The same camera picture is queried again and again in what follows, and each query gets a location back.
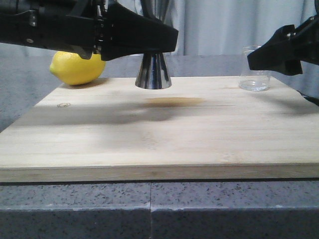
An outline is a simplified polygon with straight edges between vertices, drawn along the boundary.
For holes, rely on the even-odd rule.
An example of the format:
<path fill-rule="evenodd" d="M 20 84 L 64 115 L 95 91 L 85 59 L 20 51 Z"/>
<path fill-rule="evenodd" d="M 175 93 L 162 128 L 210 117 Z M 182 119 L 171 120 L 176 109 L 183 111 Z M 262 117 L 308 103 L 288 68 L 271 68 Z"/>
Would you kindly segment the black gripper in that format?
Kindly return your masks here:
<path fill-rule="evenodd" d="M 0 41 L 90 59 L 103 9 L 102 0 L 2 0 Z"/>
<path fill-rule="evenodd" d="M 247 60 L 250 70 L 302 74 L 301 61 L 319 63 L 319 16 L 311 16 L 296 29 L 294 25 L 277 29 Z"/>

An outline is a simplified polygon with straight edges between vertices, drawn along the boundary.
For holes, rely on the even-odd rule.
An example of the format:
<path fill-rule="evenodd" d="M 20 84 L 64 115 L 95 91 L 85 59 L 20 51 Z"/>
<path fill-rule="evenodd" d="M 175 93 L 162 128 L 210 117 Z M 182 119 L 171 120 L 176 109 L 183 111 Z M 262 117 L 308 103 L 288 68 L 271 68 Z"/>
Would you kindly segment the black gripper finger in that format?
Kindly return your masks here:
<path fill-rule="evenodd" d="M 140 0 L 143 16 L 149 19 L 161 20 L 159 0 Z"/>
<path fill-rule="evenodd" d="M 101 59 L 175 51 L 178 30 L 159 20 L 134 13 L 120 3 L 108 3 L 103 13 Z"/>

